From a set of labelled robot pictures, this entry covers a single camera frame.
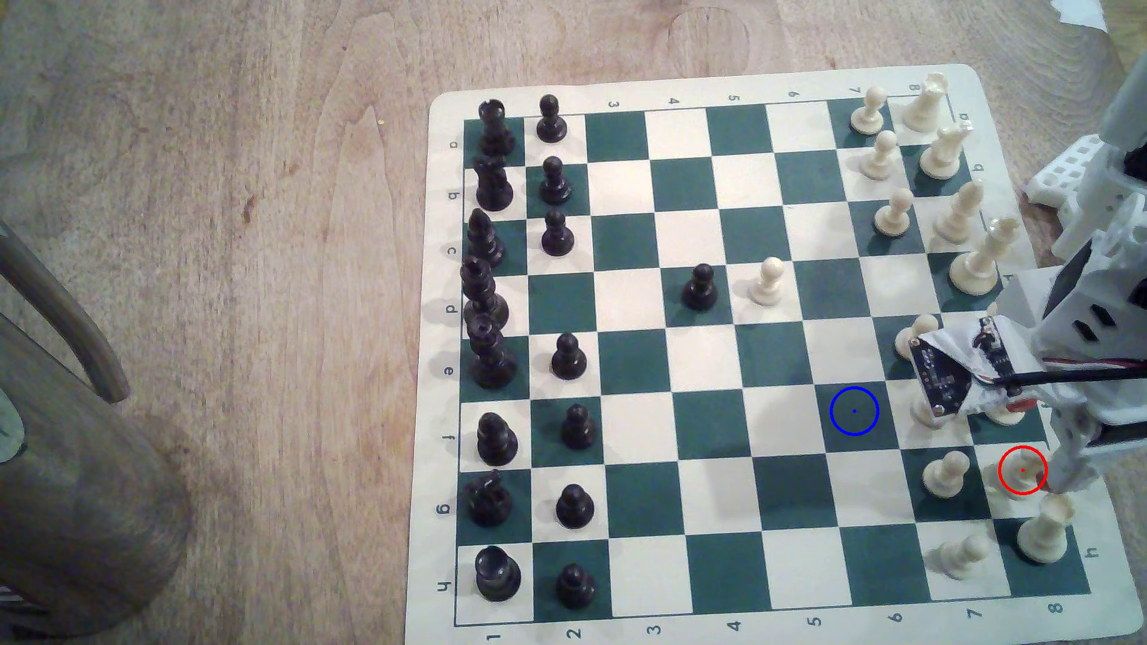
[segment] vinyl chess mat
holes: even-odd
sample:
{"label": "vinyl chess mat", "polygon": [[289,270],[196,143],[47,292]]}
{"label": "vinyl chess mat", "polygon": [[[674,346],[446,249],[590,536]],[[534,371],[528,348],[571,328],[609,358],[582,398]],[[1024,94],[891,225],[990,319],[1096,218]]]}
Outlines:
{"label": "vinyl chess mat", "polygon": [[[929,71],[950,85],[941,125],[976,126],[946,181],[918,169],[935,135],[899,121]],[[849,127],[872,85],[888,91],[885,129],[899,139],[885,181],[860,174],[874,137]],[[569,127],[557,143],[535,133],[546,93]],[[494,277],[518,363],[499,390],[468,375],[459,281],[477,205],[477,107],[491,98],[505,103],[516,139],[506,160],[514,200],[490,212],[506,244]],[[540,248],[551,207],[537,187],[551,155],[574,186],[560,207],[576,235],[564,257]],[[1015,445],[1051,454],[1048,410],[1012,427],[974,415],[938,430],[910,413],[919,386],[895,352],[896,333],[920,313],[942,325],[978,317],[1000,290],[955,289],[947,266],[978,238],[953,246],[933,232],[972,177],[985,184],[977,235],[986,219],[1020,217],[986,100],[965,65],[439,96],[430,110],[406,642],[1029,643],[1138,629],[1102,482],[1072,494],[1063,559],[1036,565],[1015,546],[1043,494],[1004,496],[994,465]],[[912,226],[889,239],[872,219],[900,187],[915,196]],[[748,288],[770,256],[785,262],[785,296],[762,308]],[[720,296],[699,313],[679,301],[702,262],[715,267]],[[999,263],[1005,280],[1035,266],[1025,234]],[[549,373],[563,332],[588,357],[575,381]],[[588,450],[560,438],[572,403],[598,423]],[[476,526],[460,495],[490,471],[476,450],[484,412],[500,414],[520,442],[499,468],[514,510],[493,528]],[[965,452],[972,469],[963,490],[941,500],[921,473],[950,450]],[[596,513],[569,530],[554,504],[575,482]],[[981,574],[939,573],[935,547],[976,531],[992,539]],[[474,558],[486,545],[521,567],[509,600],[476,590]],[[596,580],[585,609],[554,597],[569,562]]]}

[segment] wooden table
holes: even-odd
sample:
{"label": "wooden table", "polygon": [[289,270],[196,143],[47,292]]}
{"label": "wooden table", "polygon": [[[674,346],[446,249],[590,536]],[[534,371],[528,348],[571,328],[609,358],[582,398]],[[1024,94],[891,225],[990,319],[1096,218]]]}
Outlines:
{"label": "wooden table", "polygon": [[[9,3],[0,211],[118,349],[122,410],[196,506],[169,589],[92,642],[401,640],[439,93],[965,62],[1019,189],[1124,73],[1046,2],[715,3]],[[1054,218],[1025,213],[1046,249]],[[0,310],[76,367],[6,286]],[[1108,476],[1141,596],[1145,473]]]}

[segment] red circle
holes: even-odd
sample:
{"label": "red circle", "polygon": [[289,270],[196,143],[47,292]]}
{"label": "red circle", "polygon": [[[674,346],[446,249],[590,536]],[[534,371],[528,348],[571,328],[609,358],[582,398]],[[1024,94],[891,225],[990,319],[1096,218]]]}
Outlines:
{"label": "red circle", "polygon": [[[1033,489],[1031,489],[1029,491],[1025,491],[1025,492],[1021,492],[1021,491],[1019,491],[1019,490],[1016,490],[1016,489],[1007,485],[1007,482],[1004,481],[1004,460],[1007,459],[1008,454],[1012,454],[1012,451],[1020,450],[1021,448],[1027,448],[1028,450],[1035,452],[1036,454],[1039,456],[1039,460],[1044,463],[1044,479],[1038,484],[1036,484],[1036,488],[1033,488]],[[1008,450],[1007,452],[1005,452],[1004,457],[1000,457],[999,463],[996,465],[996,473],[997,473],[997,475],[999,475],[1000,483],[1004,484],[1004,488],[1011,490],[1012,492],[1014,492],[1016,495],[1031,495],[1032,492],[1036,492],[1037,490],[1044,488],[1044,483],[1047,482],[1047,459],[1044,458],[1044,453],[1043,452],[1036,450],[1035,448],[1031,448],[1030,445],[1016,445],[1016,446],[1012,448],[1011,450]]]}

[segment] black pawn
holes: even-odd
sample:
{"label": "black pawn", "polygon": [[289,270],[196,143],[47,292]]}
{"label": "black pawn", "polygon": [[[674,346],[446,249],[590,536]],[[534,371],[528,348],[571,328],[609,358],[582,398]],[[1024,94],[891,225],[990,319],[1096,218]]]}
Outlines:
{"label": "black pawn", "polygon": [[478,593],[493,603],[509,600],[522,586],[522,569],[514,558],[497,546],[486,546],[474,559]]}
{"label": "black pawn", "polygon": [[565,173],[562,171],[562,160],[546,157],[546,161],[541,162],[541,172],[545,174],[538,188],[541,201],[551,205],[557,205],[570,199],[572,188],[570,187],[570,182],[565,180]]}
{"label": "black pawn", "polygon": [[717,303],[717,286],[713,285],[713,267],[699,264],[681,292],[681,303],[694,311],[708,311]]}
{"label": "black pawn", "polygon": [[557,351],[549,359],[549,368],[553,370],[555,376],[572,381],[585,374],[587,363],[585,352],[577,345],[577,339],[574,334],[557,336]]}
{"label": "black pawn", "polygon": [[505,466],[517,454],[517,435],[497,412],[478,419],[478,457],[487,466]]}
{"label": "black pawn", "polygon": [[565,226],[565,213],[551,209],[546,213],[546,232],[541,234],[541,250],[561,257],[574,250],[574,232]]}
{"label": "black pawn", "polygon": [[567,609],[583,609],[593,601],[593,595],[598,591],[598,583],[594,582],[590,572],[582,565],[565,565],[562,573],[557,574],[557,585],[555,593],[557,601]]}
{"label": "black pawn", "polygon": [[585,450],[593,445],[593,438],[598,434],[590,411],[580,403],[575,403],[565,409],[565,420],[562,421],[562,441],[574,450]]}
{"label": "black pawn", "polygon": [[470,242],[467,248],[469,255],[486,261],[490,269],[498,269],[506,255],[506,244],[498,238],[494,223],[490,220],[486,211],[479,208],[470,211],[470,220],[466,228],[466,236]]}
{"label": "black pawn", "polygon": [[546,94],[538,102],[541,118],[538,121],[538,139],[556,143],[565,138],[565,119],[557,116],[557,96]]}
{"label": "black pawn", "polygon": [[557,498],[557,521],[568,529],[579,529],[593,519],[593,499],[584,488],[569,484]]}

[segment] blue circle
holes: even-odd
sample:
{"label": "blue circle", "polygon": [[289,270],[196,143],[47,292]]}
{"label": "blue circle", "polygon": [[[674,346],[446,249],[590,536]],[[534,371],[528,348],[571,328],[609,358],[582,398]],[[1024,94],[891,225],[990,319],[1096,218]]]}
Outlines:
{"label": "blue circle", "polygon": [[[872,399],[872,404],[876,406],[876,418],[874,418],[872,420],[872,423],[867,428],[860,430],[859,433],[850,433],[850,432],[845,430],[844,428],[842,428],[841,425],[836,422],[836,417],[833,413],[833,407],[836,405],[836,399],[840,398],[842,394],[844,394],[844,393],[846,393],[849,390],[860,390],[860,391],[865,393],[866,395],[868,395],[868,398]],[[828,419],[833,422],[834,426],[836,426],[837,430],[841,430],[842,433],[844,433],[844,434],[846,434],[849,436],[858,437],[858,436],[860,436],[863,434],[867,434],[869,430],[872,430],[873,428],[876,427],[876,421],[880,420],[880,403],[876,401],[876,396],[873,395],[871,391],[861,388],[860,386],[849,386],[849,387],[842,389],[841,391],[836,393],[836,396],[833,397],[833,402],[828,404]]]}

